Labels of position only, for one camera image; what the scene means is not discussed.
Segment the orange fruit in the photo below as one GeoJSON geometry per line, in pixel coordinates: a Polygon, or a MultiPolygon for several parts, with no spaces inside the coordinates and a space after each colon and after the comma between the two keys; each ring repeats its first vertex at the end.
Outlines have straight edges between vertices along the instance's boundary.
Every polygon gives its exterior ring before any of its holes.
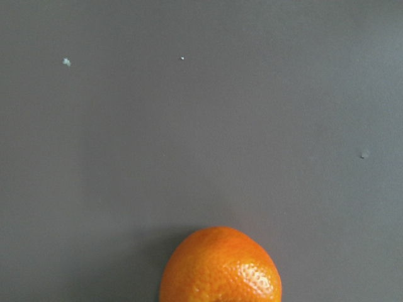
{"type": "Polygon", "coordinates": [[[193,232],[162,274],[159,301],[281,301],[278,269],[260,244],[227,226],[193,232]]]}

